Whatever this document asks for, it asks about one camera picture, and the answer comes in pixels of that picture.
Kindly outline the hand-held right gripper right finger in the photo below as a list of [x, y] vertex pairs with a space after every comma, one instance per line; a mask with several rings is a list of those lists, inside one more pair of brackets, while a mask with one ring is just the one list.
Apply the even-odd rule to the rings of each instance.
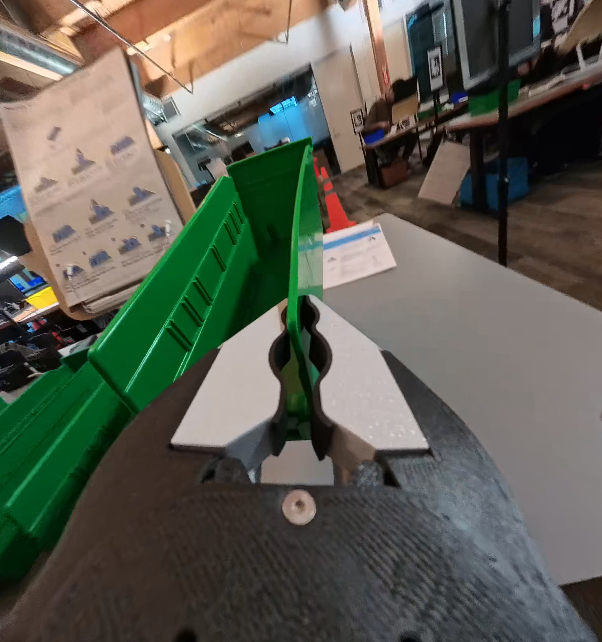
[[384, 352], [313, 295], [306, 297], [311, 443], [319, 460], [353, 472], [386, 456], [422, 455], [428, 441]]

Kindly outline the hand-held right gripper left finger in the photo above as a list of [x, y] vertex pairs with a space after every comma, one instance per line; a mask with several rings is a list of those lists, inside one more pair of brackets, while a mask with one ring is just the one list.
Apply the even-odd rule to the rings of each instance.
[[220, 346], [171, 438], [173, 449], [234, 458], [247, 470], [273, 454], [271, 422], [282, 388], [269, 355], [286, 307], [284, 299]]

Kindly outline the green plastic bin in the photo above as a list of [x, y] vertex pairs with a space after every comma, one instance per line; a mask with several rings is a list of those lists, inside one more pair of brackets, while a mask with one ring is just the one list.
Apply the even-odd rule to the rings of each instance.
[[310, 295], [322, 298], [323, 226], [310, 138], [251, 156], [228, 169], [193, 218], [90, 349], [89, 361], [136, 416], [214, 349], [283, 305], [272, 348], [257, 349], [292, 392], [275, 393], [274, 454], [283, 428], [308, 421], [318, 375], [311, 363]]
[[0, 584], [20, 580], [54, 548], [131, 418], [88, 349], [63, 357], [14, 401], [0, 396]]

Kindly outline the grey desk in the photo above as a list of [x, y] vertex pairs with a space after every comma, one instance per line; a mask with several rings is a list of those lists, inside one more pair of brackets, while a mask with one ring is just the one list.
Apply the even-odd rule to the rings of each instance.
[[474, 432], [561, 584], [602, 576], [602, 312], [382, 214], [397, 267], [325, 302]]

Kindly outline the laminated paper sheet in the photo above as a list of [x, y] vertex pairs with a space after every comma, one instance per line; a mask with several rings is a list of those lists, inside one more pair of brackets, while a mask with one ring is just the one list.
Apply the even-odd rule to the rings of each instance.
[[323, 289], [395, 269], [396, 260], [375, 220], [323, 235]]

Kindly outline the orange traffic cone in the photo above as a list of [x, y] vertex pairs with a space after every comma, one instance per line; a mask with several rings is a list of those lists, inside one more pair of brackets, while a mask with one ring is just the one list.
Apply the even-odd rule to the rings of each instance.
[[334, 185], [332, 193], [328, 194], [325, 198], [325, 211], [327, 212], [328, 220], [327, 233], [338, 232], [356, 225], [354, 221], [348, 218], [334, 189]]
[[314, 171], [316, 175], [316, 182], [318, 186], [318, 199], [319, 201], [324, 202], [326, 196], [332, 193], [333, 185], [326, 168], [321, 165], [320, 161], [316, 156], [313, 156], [313, 161], [314, 161]]

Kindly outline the brown bag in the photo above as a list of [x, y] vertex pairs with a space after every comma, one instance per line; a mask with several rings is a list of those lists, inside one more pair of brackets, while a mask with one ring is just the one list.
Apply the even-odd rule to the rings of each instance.
[[379, 184], [383, 189], [393, 188], [405, 180], [410, 174], [410, 165], [404, 158], [398, 158], [391, 163], [380, 166]]

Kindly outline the white panel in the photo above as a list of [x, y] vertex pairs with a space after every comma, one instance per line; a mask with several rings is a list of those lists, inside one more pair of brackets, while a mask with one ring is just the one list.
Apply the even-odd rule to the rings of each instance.
[[433, 158], [417, 197], [440, 205], [452, 205], [470, 169], [470, 147], [444, 140]]

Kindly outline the blue storage box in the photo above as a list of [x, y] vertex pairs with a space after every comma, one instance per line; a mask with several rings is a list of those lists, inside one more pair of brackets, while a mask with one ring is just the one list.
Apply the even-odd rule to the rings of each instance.
[[[529, 194], [529, 164], [525, 156], [513, 156], [507, 162], [509, 187], [508, 202], [513, 202]], [[498, 159], [485, 165], [485, 188], [487, 205], [490, 211], [498, 207]], [[465, 207], [473, 205], [472, 176], [467, 172], [459, 189], [459, 204]]]

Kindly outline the printed instruction sheet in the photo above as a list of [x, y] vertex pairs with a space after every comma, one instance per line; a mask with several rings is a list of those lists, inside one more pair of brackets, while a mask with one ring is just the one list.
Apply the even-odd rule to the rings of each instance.
[[116, 49], [0, 103], [28, 218], [69, 308], [138, 284], [184, 228], [132, 76]]

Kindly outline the black stand pole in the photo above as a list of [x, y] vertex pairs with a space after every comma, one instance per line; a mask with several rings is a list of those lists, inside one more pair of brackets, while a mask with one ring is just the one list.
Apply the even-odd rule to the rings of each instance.
[[508, 84], [509, 72], [509, 14], [511, 1], [497, 2], [497, 61], [498, 61], [498, 263], [507, 266], [508, 231]]

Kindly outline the printed marker sign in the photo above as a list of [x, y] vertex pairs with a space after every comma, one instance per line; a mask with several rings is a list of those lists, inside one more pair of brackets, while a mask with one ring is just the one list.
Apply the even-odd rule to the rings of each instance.
[[439, 92], [445, 84], [443, 70], [443, 49], [437, 44], [427, 50], [427, 68], [431, 92]]

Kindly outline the large monitor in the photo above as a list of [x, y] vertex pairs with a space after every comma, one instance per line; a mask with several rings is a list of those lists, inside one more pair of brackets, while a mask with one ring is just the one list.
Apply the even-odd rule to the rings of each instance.
[[457, 59], [466, 92], [540, 51], [539, 1], [451, 1]]

